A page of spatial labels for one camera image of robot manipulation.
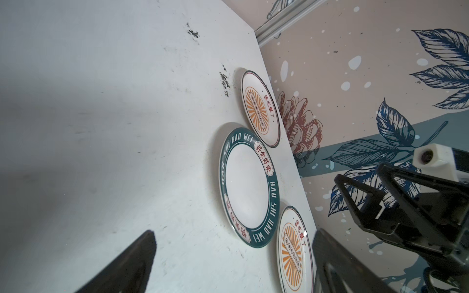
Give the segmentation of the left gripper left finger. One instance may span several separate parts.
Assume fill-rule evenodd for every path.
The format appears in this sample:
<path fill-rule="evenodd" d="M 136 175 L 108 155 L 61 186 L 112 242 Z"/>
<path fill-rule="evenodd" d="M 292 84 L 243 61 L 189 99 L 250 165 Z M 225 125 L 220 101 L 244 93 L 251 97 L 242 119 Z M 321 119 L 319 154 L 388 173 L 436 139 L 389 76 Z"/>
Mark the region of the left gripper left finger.
<path fill-rule="evenodd" d="M 78 293 L 144 293 L 156 255 L 155 233 L 140 235 Z"/>

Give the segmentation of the green rim lettered plate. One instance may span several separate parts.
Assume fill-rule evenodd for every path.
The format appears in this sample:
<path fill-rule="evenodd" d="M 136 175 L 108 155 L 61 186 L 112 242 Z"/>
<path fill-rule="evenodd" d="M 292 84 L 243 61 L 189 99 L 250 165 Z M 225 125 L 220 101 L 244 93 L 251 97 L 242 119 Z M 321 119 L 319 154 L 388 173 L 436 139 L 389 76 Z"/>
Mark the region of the green rim lettered plate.
<path fill-rule="evenodd" d="M 267 246 L 280 214 L 277 172 L 268 148 L 249 129 L 234 129 L 222 145 L 218 177 L 223 208 L 236 235 L 250 247 Z"/>

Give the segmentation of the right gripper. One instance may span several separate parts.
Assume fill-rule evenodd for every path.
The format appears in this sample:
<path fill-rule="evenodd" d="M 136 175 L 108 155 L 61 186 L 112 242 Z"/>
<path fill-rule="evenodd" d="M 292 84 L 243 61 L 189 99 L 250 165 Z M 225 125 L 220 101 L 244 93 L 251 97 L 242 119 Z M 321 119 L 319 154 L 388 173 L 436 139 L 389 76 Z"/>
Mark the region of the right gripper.
<path fill-rule="evenodd" d="M 348 178 L 335 177 L 354 222 L 363 231 L 402 249 L 419 254 L 439 271 L 463 276 L 469 273 L 469 186 L 468 184 L 424 175 L 383 163 L 377 175 L 385 190 Z M 427 192 L 411 198 L 400 179 Z M 348 189 L 363 191 L 366 199 L 358 205 Z M 392 208 L 381 206 L 390 193 L 398 202 Z"/>

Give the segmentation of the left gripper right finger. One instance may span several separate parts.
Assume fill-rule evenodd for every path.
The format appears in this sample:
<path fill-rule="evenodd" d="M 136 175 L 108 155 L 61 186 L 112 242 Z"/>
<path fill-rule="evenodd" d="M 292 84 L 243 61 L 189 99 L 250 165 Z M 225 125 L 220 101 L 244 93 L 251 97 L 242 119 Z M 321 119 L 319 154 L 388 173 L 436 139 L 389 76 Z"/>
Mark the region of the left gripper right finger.
<path fill-rule="evenodd" d="M 317 275 L 324 293 L 392 293 L 378 278 L 324 229 L 313 240 Z"/>

